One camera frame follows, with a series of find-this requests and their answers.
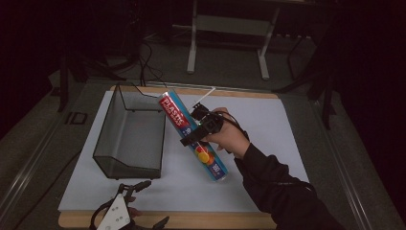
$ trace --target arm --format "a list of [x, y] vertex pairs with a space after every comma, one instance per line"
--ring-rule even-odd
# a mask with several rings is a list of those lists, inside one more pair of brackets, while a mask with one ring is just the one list
[[204, 141], [234, 154], [245, 190], [262, 212], [272, 215], [278, 229], [344, 229], [311, 185], [289, 175], [288, 166], [275, 155], [265, 156], [236, 127], [225, 122]]

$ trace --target wire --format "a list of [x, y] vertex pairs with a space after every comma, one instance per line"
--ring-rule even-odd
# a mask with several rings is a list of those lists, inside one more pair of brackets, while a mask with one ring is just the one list
[[62, 168], [62, 170], [59, 172], [59, 174], [56, 176], [54, 181], [51, 183], [51, 185], [47, 188], [47, 190], [42, 194], [42, 196], [39, 198], [39, 200], [34, 204], [34, 206], [18, 221], [17, 225], [15, 225], [12, 230], [17, 229], [21, 223], [24, 222], [24, 220], [27, 218], [27, 216], [30, 215], [30, 213], [38, 206], [38, 204], [42, 201], [42, 199], [51, 191], [51, 189], [54, 187], [55, 183], [57, 180], [62, 176], [63, 172], [68, 168], [68, 166], [77, 158], [81, 153], [81, 150], [78, 151], [72, 158], [66, 163], [66, 165]]

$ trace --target dark background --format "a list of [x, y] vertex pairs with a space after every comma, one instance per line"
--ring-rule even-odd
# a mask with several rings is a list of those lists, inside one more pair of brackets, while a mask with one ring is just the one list
[[[377, 172], [406, 221], [405, 3], [393, 0], [347, 4], [362, 7], [356, 13], [338, 17], [336, 34], [325, 40], [327, 48], [321, 54], [339, 54], [345, 63], [334, 88], [341, 94]], [[51, 91], [47, 77], [59, 68], [64, 51], [77, 50], [101, 61], [106, 53], [125, 55], [121, 42], [128, 22], [127, 7], [126, 1], [107, 0], [3, 1], [0, 138]], [[230, 15], [240, 13], [229, 9]], [[305, 34], [304, 25], [313, 19], [304, 9], [284, 9], [277, 33]], [[202, 6], [202, 11], [217, 10], [218, 4]], [[261, 10], [258, 15], [266, 17], [264, 8]], [[140, 36], [154, 30], [170, 39], [170, 25], [190, 25], [191, 18], [192, 1], [147, 1]]]

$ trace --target human hand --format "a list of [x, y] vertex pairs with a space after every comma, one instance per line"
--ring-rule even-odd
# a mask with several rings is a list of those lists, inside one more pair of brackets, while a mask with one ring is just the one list
[[[222, 113], [224, 118], [232, 120], [228, 115], [228, 110], [225, 107], [216, 108], [213, 112], [225, 112]], [[204, 142], [213, 142], [218, 144], [217, 150], [226, 149], [233, 153], [235, 158], [242, 159], [245, 151], [250, 146], [250, 141], [242, 134], [242, 132], [232, 124], [224, 121], [221, 130], [214, 134], [209, 134], [202, 139]]]

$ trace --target box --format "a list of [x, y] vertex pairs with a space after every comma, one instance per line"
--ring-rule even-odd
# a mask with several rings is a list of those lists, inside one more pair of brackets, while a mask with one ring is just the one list
[[161, 177], [165, 121], [155, 97], [116, 85], [93, 159], [108, 178]]

